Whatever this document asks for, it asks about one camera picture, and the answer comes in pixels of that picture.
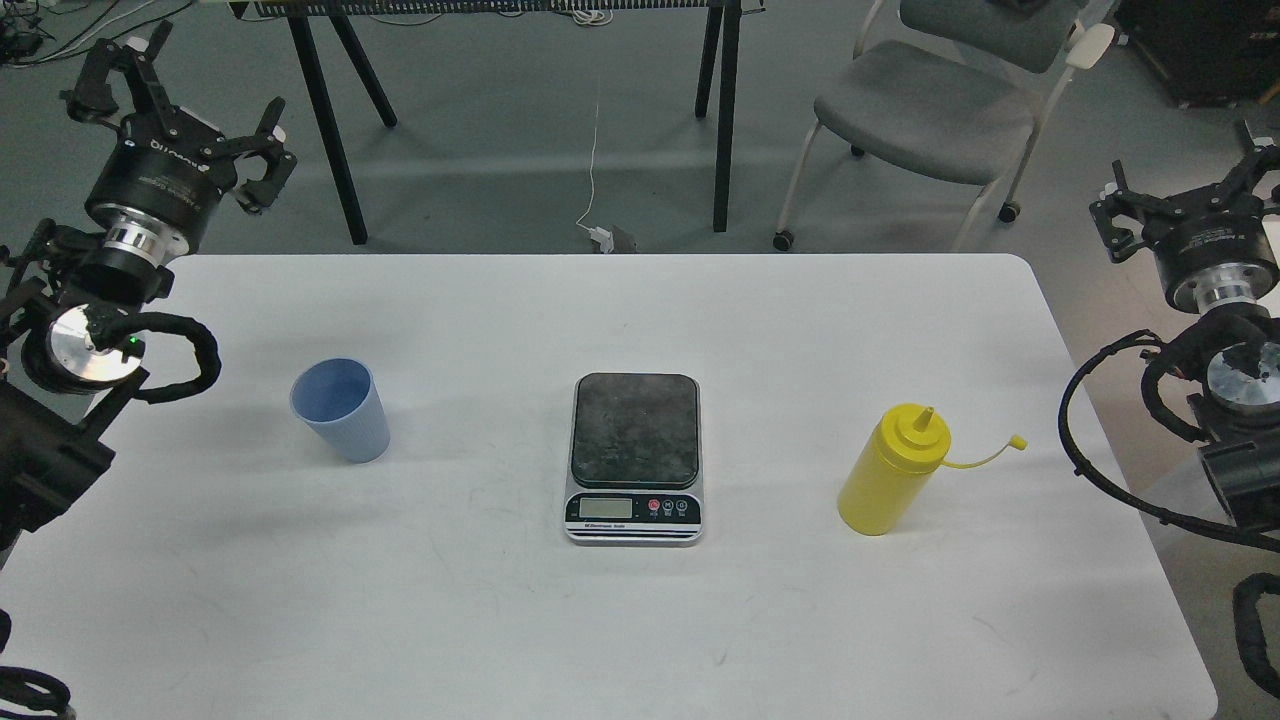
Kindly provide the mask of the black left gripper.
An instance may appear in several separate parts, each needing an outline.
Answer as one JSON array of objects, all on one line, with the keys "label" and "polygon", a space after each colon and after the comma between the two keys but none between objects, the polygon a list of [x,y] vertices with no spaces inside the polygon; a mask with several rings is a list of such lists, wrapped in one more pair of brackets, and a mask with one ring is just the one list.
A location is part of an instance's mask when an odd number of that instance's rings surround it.
[{"label": "black left gripper", "polygon": [[[177,106],[155,70],[172,29],[172,22],[160,20],[147,38],[96,41],[74,85],[60,92],[72,120],[108,127],[119,141],[84,210],[106,231],[106,246],[128,254],[197,252],[227,193],[244,213],[257,215],[276,201],[297,165],[280,127],[283,97],[266,105],[252,135],[209,140],[205,159],[191,159],[155,140],[183,137]],[[114,74],[129,91],[131,114],[120,114]],[[151,140],[133,140],[137,131]],[[262,174],[238,179],[241,160],[260,160]]]}]

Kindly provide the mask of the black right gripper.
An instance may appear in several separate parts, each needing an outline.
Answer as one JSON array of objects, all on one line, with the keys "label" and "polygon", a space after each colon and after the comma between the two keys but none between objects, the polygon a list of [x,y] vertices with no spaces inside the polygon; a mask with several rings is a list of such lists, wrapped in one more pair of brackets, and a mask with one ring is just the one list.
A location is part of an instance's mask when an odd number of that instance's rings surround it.
[{"label": "black right gripper", "polygon": [[1277,260],[1261,219],[1277,215],[1277,186],[1268,200],[1254,196],[1263,177],[1277,170],[1277,145],[1270,135],[1254,136],[1247,120],[1234,120],[1233,128],[1242,159],[1222,178],[1222,211],[1210,213],[1213,182],[1157,197],[1133,190],[1119,160],[1114,181],[1091,204],[1110,260],[1124,263],[1148,249],[1165,301],[1178,311],[1262,299],[1277,286]]}]

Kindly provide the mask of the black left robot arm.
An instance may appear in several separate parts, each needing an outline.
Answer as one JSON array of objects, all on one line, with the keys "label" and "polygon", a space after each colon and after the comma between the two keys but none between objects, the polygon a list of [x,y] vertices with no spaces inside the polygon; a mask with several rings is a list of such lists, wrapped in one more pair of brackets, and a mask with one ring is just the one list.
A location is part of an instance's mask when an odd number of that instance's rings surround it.
[{"label": "black left robot arm", "polygon": [[3,379],[4,557],[108,471],[115,454],[102,434],[128,404],[170,404],[215,384],[212,332],[148,304],[172,292],[172,261],[198,250],[221,200],[259,214],[297,163],[282,97],[241,137],[169,99],[155,64],[170,32],[161,20],[147,38],[99,40],[63,94],[72,120],[115,136],[84,201],[96,231],[44,219],[19,252],[3,252],[3,347],[20,346],[20,369],[41,389],[99,398],[70,421]]}]

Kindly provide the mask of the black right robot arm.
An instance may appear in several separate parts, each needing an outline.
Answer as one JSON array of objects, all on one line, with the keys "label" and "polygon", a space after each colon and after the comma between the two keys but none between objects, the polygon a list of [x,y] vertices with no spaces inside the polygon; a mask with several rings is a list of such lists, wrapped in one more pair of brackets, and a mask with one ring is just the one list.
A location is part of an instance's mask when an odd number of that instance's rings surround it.
[{"label": "black right robot arm", "polygon": [[[1073,473],[1108,497],[1193,536],[1277,551],[1277,315],[1263,299],[1277,288],[1277,256],[1265,219],[1277,195],[1257,184],[1277,169],[1277,142],[1235,123],[1240,160],[1220,181],[1165,197],[1126,182],[1123,164],[1089,205],[1111,263],[1151,252],[1165,302],[1193,316],[1172,340],[1135,331],[1100,348],[1071,375],[1057,433]],[[1068,414],[1083,380],[1129,348],[1144,361],[1139,395],[1165,430],[1193,445],[1199,470],[1224,510],[1221,521],[1142,500],[1107,478],[1080,450]]]}]

